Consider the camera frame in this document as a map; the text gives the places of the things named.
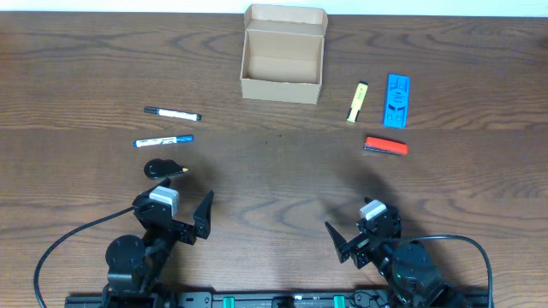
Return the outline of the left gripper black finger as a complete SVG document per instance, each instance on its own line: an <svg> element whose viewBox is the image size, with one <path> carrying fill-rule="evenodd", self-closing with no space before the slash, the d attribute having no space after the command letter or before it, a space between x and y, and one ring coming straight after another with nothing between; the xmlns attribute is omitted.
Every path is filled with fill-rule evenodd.
<svg viewBox="0 0 548 308"><path fill-rule="evenodd" d="M214 192L208 192L193 215L195 236L204 240L206 240L211 233L211 208L213 198Z"/></svg>
<svg viewBox="0 0 548 308"><path fill-rule="evenodd" d="M165 178L165 179L163 179L162 181L160 181L156 186L154 186L154 187L152 187L152 188L150 188L150 189L144 191L144 192L143 192L143 195L144 195L144 196L149 196L150 193L151 193L152 191L154 191L154 190L155 190L156 188L158 188L158 187L169 188L169 187L170 187L170 183L171 183L171 179L170 179L170 178Z"/></svg>

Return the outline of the blue white marker pen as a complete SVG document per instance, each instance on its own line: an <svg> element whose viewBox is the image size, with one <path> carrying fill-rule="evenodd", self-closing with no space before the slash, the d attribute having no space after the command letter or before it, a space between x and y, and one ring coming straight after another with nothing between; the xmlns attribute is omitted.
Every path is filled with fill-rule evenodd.
<svg viewBox="0 0 548 308"><path fill-rule="evenodd" d="M134 142L134 147L141 148L156 145L184 144L194 141L193 135L177 135L152 139L137 139Z"/></svg>

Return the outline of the red black stapler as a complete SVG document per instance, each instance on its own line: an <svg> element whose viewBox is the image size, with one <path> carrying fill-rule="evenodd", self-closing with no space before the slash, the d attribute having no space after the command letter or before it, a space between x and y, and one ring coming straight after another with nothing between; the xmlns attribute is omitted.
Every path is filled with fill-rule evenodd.
<svg viewBox="0 0 548 308"><path fill-rule="evenodd" d="M376 137L366 137L364 143L366 151L376 151L397 156L407 156L408 146L404 143Z"/></svg>

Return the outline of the blue plastic tool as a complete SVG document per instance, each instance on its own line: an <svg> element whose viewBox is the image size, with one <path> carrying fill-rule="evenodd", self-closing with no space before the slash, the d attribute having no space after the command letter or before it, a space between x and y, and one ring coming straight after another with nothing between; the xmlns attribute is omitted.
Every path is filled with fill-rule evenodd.
<svg viewBox="0 0 548 308"><path fill-rule="evenodd" d="M388 74L384 101L385 127L404 129L408 119L410 79L406 75Z"/></svg>

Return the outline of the yellow highlighter pen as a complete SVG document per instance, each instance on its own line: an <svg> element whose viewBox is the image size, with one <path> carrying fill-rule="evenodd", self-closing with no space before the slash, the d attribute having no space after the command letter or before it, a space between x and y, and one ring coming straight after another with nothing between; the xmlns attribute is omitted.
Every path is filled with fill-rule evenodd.
<svg viewBox="0 0 548 308"><path fill-rule="evenodd" d="M350 105L350 108L348 110L348 115L346 121L356 123L357 118L359 116L361 106L365 100L367 91L368 91L369 85L364 82L360 81L357 84L356 90L354 92L354 96L352 98L352 102Z"/></svg>

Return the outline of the cardboard box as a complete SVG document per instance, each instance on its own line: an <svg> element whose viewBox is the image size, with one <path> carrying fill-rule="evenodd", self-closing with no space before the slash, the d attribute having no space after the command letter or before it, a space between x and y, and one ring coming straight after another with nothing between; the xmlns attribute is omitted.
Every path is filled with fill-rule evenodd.
<svg viewBox="0 0 548 308"><path fill-rule="evenodd" d="M244 13L244 25L242 97L316 104L323 83L326 12L254 3Z"/></svg>

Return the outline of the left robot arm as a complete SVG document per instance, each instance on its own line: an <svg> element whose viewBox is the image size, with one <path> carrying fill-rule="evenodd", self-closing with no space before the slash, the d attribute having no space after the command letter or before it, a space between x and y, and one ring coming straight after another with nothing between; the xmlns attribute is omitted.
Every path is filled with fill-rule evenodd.
<svg viewBox="0 0 548 308"><path fill-rule="evenodd" d="M194 222L174 219L179 192L165 179L139 194L132 203L134 216L145 229L142 237L127 234L113 240L105 253L109 266L103 307L177 307L174 292L159 282L175 245L194 245L211 233L214 192L206 194L194 212Z"/></svg>

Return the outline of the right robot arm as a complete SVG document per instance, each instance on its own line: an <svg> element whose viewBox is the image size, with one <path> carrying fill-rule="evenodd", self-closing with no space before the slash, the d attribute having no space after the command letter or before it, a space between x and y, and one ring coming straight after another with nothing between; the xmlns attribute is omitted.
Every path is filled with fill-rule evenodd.
<svg viewBox="0 0 548 308"><path fill-rule="evenodd" d="M357 269L372 264L390 286L389 304L399 307L469 307L465 296L444 280L419 240L402 240L399 210L367 199L356 223L359 234L346 240L325 224L340 263L351 260Z"/></svg>

